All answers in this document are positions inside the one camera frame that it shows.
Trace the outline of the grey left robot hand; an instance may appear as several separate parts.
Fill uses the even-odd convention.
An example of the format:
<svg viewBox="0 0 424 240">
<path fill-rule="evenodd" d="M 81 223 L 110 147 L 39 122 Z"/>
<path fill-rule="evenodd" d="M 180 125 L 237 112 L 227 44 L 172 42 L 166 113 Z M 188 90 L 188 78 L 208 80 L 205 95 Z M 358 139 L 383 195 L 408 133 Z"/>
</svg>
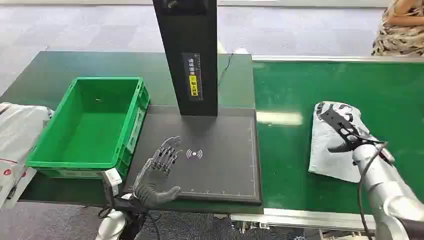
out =
<svg viewBox="0 0 424 240">
<path fill-rule="evenodd" d="M 180 136 L 170 136 L 164 140 L 150 157 L 133 183 L 132 199 L 138 200 L 141 206 L 152 208 L 175 200 L 181 193 L 177 185 L 167 191 L 159 191 L 158 186 L 166 182 L 175 164 L 178 153 Z"/>
</svg>

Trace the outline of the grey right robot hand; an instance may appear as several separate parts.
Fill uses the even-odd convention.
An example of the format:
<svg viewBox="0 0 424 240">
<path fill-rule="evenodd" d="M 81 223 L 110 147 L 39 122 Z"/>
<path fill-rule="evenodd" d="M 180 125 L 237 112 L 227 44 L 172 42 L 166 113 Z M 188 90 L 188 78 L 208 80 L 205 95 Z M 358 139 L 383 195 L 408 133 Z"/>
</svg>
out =
<svg viewBox="0 0 424 240">
<path fill-rule="evenodd" d="M 385 147 L 387 142 L 372 139 L 370 136 L 360 135 L 358 129 L 343 116 L 333 109 L 328 109 L 320 115 L 321 119 L 328 124 L 342 140 L 341 143 L 331 143 L 327 147 L 330 153 L 344 153 L 354 151 L 362 145 L 382 145 Z"/>
</svg>

